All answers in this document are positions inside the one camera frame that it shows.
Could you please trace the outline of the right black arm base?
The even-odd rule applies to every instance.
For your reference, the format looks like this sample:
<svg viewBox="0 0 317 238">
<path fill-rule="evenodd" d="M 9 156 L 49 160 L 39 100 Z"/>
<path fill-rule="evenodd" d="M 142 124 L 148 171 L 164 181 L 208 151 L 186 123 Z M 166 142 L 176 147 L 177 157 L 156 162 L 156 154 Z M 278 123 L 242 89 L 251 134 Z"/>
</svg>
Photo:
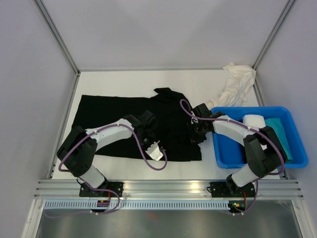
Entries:
<svg viewBox="0 0 317 238">
<path fill-rule="evenodd" d="M 237 187 L 224 181 L 211 182 L 207 190 L 214 198 L 253 198 L 256 191 L 252 183 Z"/>
</svg>

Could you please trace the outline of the black t-shirt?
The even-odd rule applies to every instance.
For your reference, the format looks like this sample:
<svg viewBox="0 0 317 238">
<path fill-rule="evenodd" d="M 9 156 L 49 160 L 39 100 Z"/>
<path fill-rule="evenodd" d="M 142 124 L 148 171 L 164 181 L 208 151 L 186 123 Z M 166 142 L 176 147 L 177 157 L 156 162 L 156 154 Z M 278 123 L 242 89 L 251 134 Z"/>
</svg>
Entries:
<svg viewBox="0 0 317 238">
<path fill-rule="evenodd" d="M 199 145 L 190 138 L 188 125 L 191 118 L 180 107 L 180 100 L 185 96 L 170 88 L 156 88 L 154 91 L 156 95 L 150 98 L 83 95 L 72 126 L 96 128 L 116 122 L 126 115 L 137 117 L 149 111 L 158 121 L 154 136 L 166 151 L 168 161 L 202 160 Z"/>
</svg>

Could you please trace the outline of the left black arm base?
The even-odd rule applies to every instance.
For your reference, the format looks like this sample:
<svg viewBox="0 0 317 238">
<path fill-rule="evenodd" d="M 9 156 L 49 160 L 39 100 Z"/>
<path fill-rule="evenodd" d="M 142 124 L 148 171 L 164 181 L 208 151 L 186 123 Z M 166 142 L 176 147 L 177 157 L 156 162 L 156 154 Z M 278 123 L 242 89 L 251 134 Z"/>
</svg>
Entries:
<svg viewBox="0 0 317 238">
<path fill-rule="evenodd" d="M 105 181 L 98 188 L 92 189 L 86 183 L 81 183 L 80 197 L 115 197 L 116 193 L 122 197 L 124 183 L 121 181 Z"/>
</svg>

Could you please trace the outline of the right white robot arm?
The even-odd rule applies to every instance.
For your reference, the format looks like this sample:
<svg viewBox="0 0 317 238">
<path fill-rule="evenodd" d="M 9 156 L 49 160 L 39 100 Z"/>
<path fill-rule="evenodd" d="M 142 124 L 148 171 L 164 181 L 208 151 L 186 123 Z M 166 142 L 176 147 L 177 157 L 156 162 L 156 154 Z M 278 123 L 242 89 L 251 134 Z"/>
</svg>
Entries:
<svg viewBox="0 0 317 238">
<path fill-rule="evenodd" d="M 195 142 L 206 139 L 206 134 L 223 135 L 244 147 L 247 163 L 226 179 L 226 190 L 232 196 L 239 195 L 244 187 L 258 181 L 273 171 L 285 169 L 288 158 L 283 146 L 270 126 L 254 128 L 217 112 L 213 114 L 205 104 L 191 111 L 194 122 L 191 133 Z"/>
</svg>

